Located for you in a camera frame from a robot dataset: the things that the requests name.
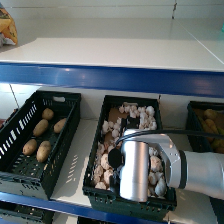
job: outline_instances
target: potato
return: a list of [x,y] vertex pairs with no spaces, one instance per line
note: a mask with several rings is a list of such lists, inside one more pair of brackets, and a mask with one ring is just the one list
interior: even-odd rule
[[[206,133],[214,134],[214,132],[212,131],[212,129],[205,123],[205,121],[200,116],[198,116],[198,119],[199,119],[199,121],[201,123],[201,126],[202,126],[203,130]],[[214,138],[211,138],[211,137],[207,137],[207,139],[208,139],[209,142],[212,142],[214,140]]]
[[215,120],[217,117],[217,112],[212,109],[207,109],[204,111],[204,118]]
[[33,135],[39,137],[42,135],[48,128],[48,121],[46,119],[41,120],[33,130]]
[[61,129],[64,127],[64,125],[65,125],[65,122],[66,122],[66,118],[64,118],[64,119],[62,119],[62,120],[60,120],[60,121],[58,121],[58,123],[56,123],[55,125],[54,125],[54,132],[55,133],[60,133],[61,132]]
[[215,122],[211,119],[206,119],[205,123],[212,129],[215,134],[219,134]]
[[35,139],[30,139],[23,147],[23,154],[30,156],[37,149],[37,141]]
[[37,150],[37,161],[44,162],[51,152],[51,143],[49,141],[43,141]]
[[54,117],[54,112],[53,110],[46,108],[43,113],[42,113],[42,118],[46,120],[51,120]]
[[224,154],[224,148],[223,147],[218,147],[218,148],[215,149],[215,152]]

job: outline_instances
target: white shelf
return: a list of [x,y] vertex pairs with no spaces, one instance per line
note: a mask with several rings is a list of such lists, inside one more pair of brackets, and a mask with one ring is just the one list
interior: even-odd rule
[[[51,199],[91,207],[88,197],[82,193],[82,184],[96,127],[97,121],[81,119]],[[170,135],[170,137],[178,149],[191,150],[186,136]],[[166,221],[191,224],[216,223],[216,216],[208,196],[179,189],[176,193],[177,208],[167,214]]]
[[[185,21],[198,32],[204,29],[200,23]],[[208,51],[178,19],[16,19],[15,22],[19,44],[0,49],[0,62],[224,71],[223,61],[218,60],[223,59],[224,51]],[[220,30],[221,27],[213,26],[207,32]],[[213,35],[210,42],[217,42],[217,38]]]

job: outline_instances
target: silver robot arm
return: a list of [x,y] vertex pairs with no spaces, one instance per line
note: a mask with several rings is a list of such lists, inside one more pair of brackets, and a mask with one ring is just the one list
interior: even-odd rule
[[[139,132],[128,129],[124,135]],[[169,187],[181,188],[224,200],[224,154],[177,150],[165,134],[132,137],[125,141],[144,142],[155,147],[165,163]]]

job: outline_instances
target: vegetable display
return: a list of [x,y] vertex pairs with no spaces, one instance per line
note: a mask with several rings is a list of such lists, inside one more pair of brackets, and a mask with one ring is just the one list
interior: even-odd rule
[[[154,118],[155,110],[152,106],[138,107],[136,104],[123,103],[118,108],[111,108],[110,115],[104,120],[101,133],[104,136],[104,142],[98,143],[96,151],[95,166],[91,184],[95,188],[110,190],[109,179],[113,175],[113,169],[108,163],[108,153],[115,147],[116,141],[123,136],[124,129],[121,130],[122,118],[130,116],[131,119],[138,119],[139,129],[155,130],[157,129]],[[117,148],[120,148],[122,142],[119,142]],[[151,159],[151,170],[148,176],[148,196],[163,197],[166,193],[166,183],[163,174],[162,161],[158,157],[158,151],[149,147],[149,156]]]
[[[212,110],[207,109],[203,112],[203,114],[196,113],[198,120],[202,126],[202,129],[207,133],[213,134],[221,134],[224,135],[224,129],[220,124],[219,119],[224,119],[223,114]],[[212,149],[216,153],[224,153],[224,140],[222,139],[214,139],[214,138],[207,138]]]
[[[34,138],[30,139],[23,147],[23,154],[26,156],[31,156],[32,154],[36,153],[36,159],[38,162],[45,162],[51,152],[51,143],[50,141],[48,141],[48,139],[44,139],[44,141],[42,140],[42,135],[50,129],[49,127],[49,122],[50,120],[52,120],[54,117],[54,112],[49,109],[46,108],[43,112],[42,112],[42,120],[40,120],[38,122],[38,124],[35,126],[34,130],[33,130],[33,136]],[[62,130],[62,128],[64,127],[66,122],[66,118],[63,118],[61,120],[59,120],[53,127],[53,132],[55,134],[59,134]]]

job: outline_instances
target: white wall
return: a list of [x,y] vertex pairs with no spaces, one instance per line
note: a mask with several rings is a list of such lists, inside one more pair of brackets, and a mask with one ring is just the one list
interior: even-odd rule
[[14,18],[223,18],[223,0],[1,0]]

